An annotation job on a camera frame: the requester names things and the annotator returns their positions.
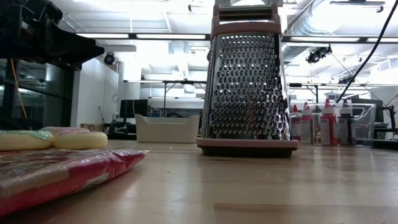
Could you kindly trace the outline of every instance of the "monitor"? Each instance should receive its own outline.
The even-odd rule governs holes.
[[[147,116],[147,110],[148,100],[122,100],[120,104],[120,118],[124,118],[125,111],[127,111],[126,118],[135,118],[134,113]]]
[[[369,99],[360,99],[360,98],[352,98],[352,103],[372,103],[376,105],[376,114],[374,122],[383,123],[384,122],[384,114],[383,114],[383,102],[381,100],[369,100]],[[353,115],[360,115],[361,109],[353,109]]]

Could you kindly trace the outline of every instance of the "wooden table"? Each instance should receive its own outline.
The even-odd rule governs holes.
[[[301,146],[291,159],[205,157],[195,145],[151,149],[133,170],[0,223],[398,223],[398,153]]]

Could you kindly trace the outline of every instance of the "ceiling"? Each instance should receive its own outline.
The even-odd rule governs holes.
[[[378,35],[391,10],[392,0],[385,0],[384,10],[377,13],[374,7],[358,6],[336,10],[317,11],[314,21],[320,26],[334,27],[330,35]],[[155,32],[155,33],[210,33],[212,8],[215,0],[52,0],[63,11],[62,29],[70,32]],[[296,0],[296,4],[286,4],[279,10],[283,26],[286,26],[310,0]],[[395,14],[385,35],[398,35],[398,15]],[[167,41],[138,40],[101,40],[101,45],[135,45],[136,54],[142,64],[142,74],[172,74],[178,70],[178,59],[169,54]],[[188,45],[210,46],[209,42],[189,42]],[[361,58],[364,60],[372,45],[365,44],[332,44],[333,54],[316,64],[308,64],[305,57],[311,48],[293,58],[285,68],[288,82],[307,82],[318,79],[324,82],[333,81],[345,71],[358,67]],[[398,46],[380,45],[367,68],[389,58],[398,57]],[[189,70],[202,71],[206,76],[206,54],[189,54]],[[360,77],[369,75],[364,70]]]

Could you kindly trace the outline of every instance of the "clear plastic container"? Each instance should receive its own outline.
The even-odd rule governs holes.
[[[335,131],[334,135],[337,134],[338,146],[372,146],[374,119],[376,115],[375,104],[330,103],[330,106],[331,107],[328,106],[326,109],[324,103],[309,104],[307,106],[312,111],[313,128],[306,128],[305,130],[311,130],[313,132],[313,145],[331,147],[328,145],[328,141],[326,141],[325,138],[331,136],[331,131]],[[325,120],[322,121],[322,117],[324,117],[325,111],[330,112],[330,110],[332,111],[332,116],[337,119],[337,124],[333,124],[333,128],[325,129],[323,126]],[[347,129],[343,128],[344,125],[347,125],[347,122],[344,122],[343,119],[349,119],[352,123],[349,123],[352,127],[349,137],[354,139],[354,143],[352,141],[349,141],[349,144],[347,143]],[[309,135],[309,133],[303,133],[303,131],[302,129],[301,134],[305,136]]]

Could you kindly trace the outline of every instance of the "stainless steel grater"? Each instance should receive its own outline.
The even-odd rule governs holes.
[[[267,22],[231,22],[246,20]],[[237,147],[239,140],[244,147],[297,148],[290,140],[279,21],[276,5],[215,5],[200,147]]]

